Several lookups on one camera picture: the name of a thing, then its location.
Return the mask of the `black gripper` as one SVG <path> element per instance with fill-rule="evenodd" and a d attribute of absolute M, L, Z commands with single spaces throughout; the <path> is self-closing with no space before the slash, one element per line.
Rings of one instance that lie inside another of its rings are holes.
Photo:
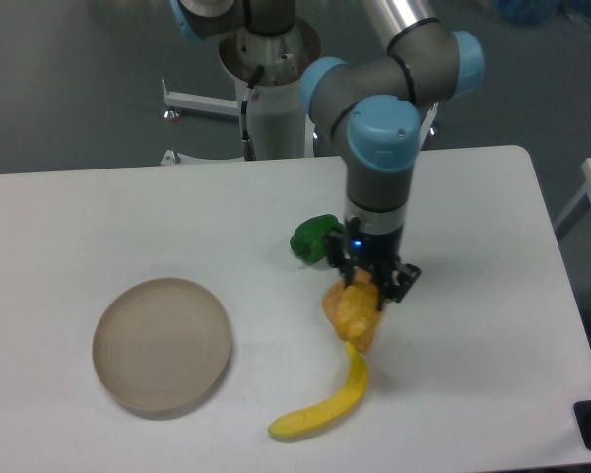
<path fill-rule="evenodd" d="M 367 271 L 379 288 L 378 309 L 399 303 L 421 276 L 421 269 L 399 258 L 404 207 L 386 212 L 346 206 L 344 226 L 334 223 L 323 237 L 326 261 L 339 271 L 344 286 L 355 281 L 358 268 Z"/>

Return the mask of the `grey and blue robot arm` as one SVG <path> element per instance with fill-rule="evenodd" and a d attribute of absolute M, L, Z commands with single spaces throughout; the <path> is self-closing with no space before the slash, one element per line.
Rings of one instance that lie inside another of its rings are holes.
<path fill-rule="evenodd" d="M 299 156 L 313 123 L 347 167 L 344 223 L 323 239 L 346 283 L 367 271 L 381 304 L 398 302 L 420 276 L 400 241 L 425 125 L 420 112 L 477 89 L 478 41 L 446 30 L 426 1 L 367 1 L 382 57 L 353 67 L 325 57 L 292 1 L 174 1 L 189 40 L 219 39 L 239 82 L 236 117 L 249 161 Z"/>

